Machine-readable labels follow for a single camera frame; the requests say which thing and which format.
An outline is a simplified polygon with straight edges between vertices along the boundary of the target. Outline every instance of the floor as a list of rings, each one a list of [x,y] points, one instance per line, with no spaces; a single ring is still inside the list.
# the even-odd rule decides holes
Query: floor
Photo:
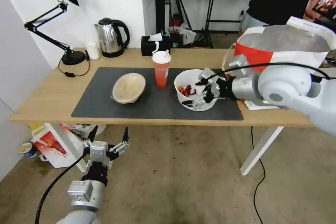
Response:
[[[123,126],[96,140],[117,143]],[[254,129],[255,143],[265,128]],[[130,126],[130,149],[113,163],[99,218],[104,223],[259,223],[253,192],[262,178],[239,167],[251,151],[248,127]],[[336,223],[335,138],[313,128],[286,128],[262,158],[266,179],[257,194],[264,223]],[[32,223],[40,198],[61,172],[24,157],[0,183],[0,223]],[[54,187],[41,222],[69,211],[74,168]]]

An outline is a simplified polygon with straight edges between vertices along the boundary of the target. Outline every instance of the power cord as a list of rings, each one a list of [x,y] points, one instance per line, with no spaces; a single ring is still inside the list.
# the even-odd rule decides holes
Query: power cord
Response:
[[[37,211],[36,211],[36,215],[35,215],[35,224],[39,224],[40,222],[40,215],[41,215],[41,210],[42,210],[42,206],[44,201],[46,200],[46,197],[48,195],[48,193],[51,191],[52,187],[56,184],[56,182],[65,174],[67,173],[72,167],[74,167],[80,160],[82,160],[82,158],[87,154],[87,152],[84,151],[84,154],[77,159],[76,162],[74,162],[72,165],[70,165],[68,168],[66,168],[60,175],[58,175],[54,181],[50,184],[50,186],[47,188],[47,190],[45,191],[45,193],[43,194],[40,203],[38,204],[39,206],[37,207]]]
[[[303,64],[298,64],[298,63],[293,63],[293,62],[274,62],[274,63],[261,63],[261,64],[254,64],[254,65],[246,65],[246,66],[238,66],[238,67],[234,67],[234,68],[229,68],[229,69],[226,69],[224,71],[221,71],[221,72],[218,72],[218,73],[215,73],[214,75],[211,75],[210,77],[208,78],[204,78],[202,79],[200,82],[196,83],[196,86],[204,86],[206,84],[208,84],[208,80],[217,76],[217,75],[223,75],[223,74],[226,74],[228,72],[231,72],[231,71],[235,71],[235,70],[239,70],[239,69],[244,69],[244,68],[253,68],[253,67],[268,67],[268,66],[272,66],[272,65],[291,65],[291,66],[297,66],[297,67],[303,67],[303,68],[308,68],[308,69],[312,69],[320,74],[322,74],[327,80],[330,80],[331,78],[329,77],[328,74],[326,74],[325,72],[323,72],[322,70],[318,69],[318,68],[315,68],[313,66],[308,66],[308,65],[303,65]]]
[[[63,72],[61,69],[60,69],[60,64],[61,64],[61,61],[62,61],[62,58],[59,60],[58,62],[58,70],[63,73],[66,77],[71,77],[71,78],[75,78],[75,77],[79,77],[79,76],[83,76],[83,75],[86,75],[89,71],[90,71],[90,57],[89,57],[89,54],[88,52],[85,50],[85,55],[86,55],[86,60],[88,61],[89,63],[89,68],[87,69],[87,71],[81,75],[75,75],[74,73],[70,73],[70,72]]]
[[[251,127],[251,137],[252,137],[252,147],[253,147],[253,149],[254,149],[254,143],[253,143],[253,126]],[[264,181],[264,179],[265,179],[265,177],[266,177],[266,171],[265,171],[265,167],[264,167],[264,165],[263,165],[261,159],[259,159],[259,162],[260,162],[260,164],[261,164],[261,166],[262,166],[262,170],[264,171],[264,176],[263,176],[263,178],[260,180],[260,182],[257,184],[257,186],[255,187],[255,191],[254,191],[254,195],[253,195],[253,205],[254,205],[254,209],[255,209],[255,211],[256,211],[258,217],[259,217],[260,223],[263,224],[263,221],[262,221],[262,219],[261,219],[261,217],[260,217],[260,215],[259,215],[259,212],[258,212],[258,210],[257,210],[257,207],[256,207],[256,199],[255,199],[255,198],[256,198],[256,194],[257,194],[258,187],[260,186],[260,184]]]

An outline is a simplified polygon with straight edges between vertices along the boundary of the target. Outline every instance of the picture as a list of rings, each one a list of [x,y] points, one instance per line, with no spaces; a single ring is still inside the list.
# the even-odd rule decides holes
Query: picture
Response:
[[[313,10],[330,20],[336,21],[336,0],[319,0]]]

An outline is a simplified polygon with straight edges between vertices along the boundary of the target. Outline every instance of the gray pants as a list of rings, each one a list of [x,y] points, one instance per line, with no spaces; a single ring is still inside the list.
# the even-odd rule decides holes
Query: gray pants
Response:
[[[246,31],[247,28],[256,27],[256,26],[264,26],[264,25],[268,25],[268,24],[251,17],[247,12],[245,12],[243,19],[240,22],[238,35],[239,36],[242,35]]]

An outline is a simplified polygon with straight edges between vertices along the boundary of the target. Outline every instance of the wooden table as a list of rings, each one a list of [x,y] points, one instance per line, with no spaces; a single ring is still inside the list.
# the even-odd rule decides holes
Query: wooden table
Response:
[[[226,49],[172,49],[171,68],[220,68]],[[87,70],[87,62],[76,66],[61,65],[63,71],[75,74]],[[313,125],[301,113],[292,110],[258,110],[250,111],[241,101],[238,106],[244,117],[242,121],[219,120],[172,120],[172,119],[120,119],[120,118],[74,118],[71,114],[88,86],[98,67],[153,67],[150,57],[142,57],[140,49],[127,49],[117,58],[100,57],[91,61],[90,71],[81,77],[69,78],[64,76],[57,68],[25,101],[18,111],[11,117],[11,122],[17,123],[48,123],[60,131],[59,123],[92,123],[92,124],[148,124],[148,125],[194,125],[194,126],[268,126],[270,127],[255,149],[251,152],[241,167],[246,175],[253,165],[262,156],[268,146],[274,141],[283,127],[312,127]],[[68,149],[80,157],[71,142],[64,143]]]

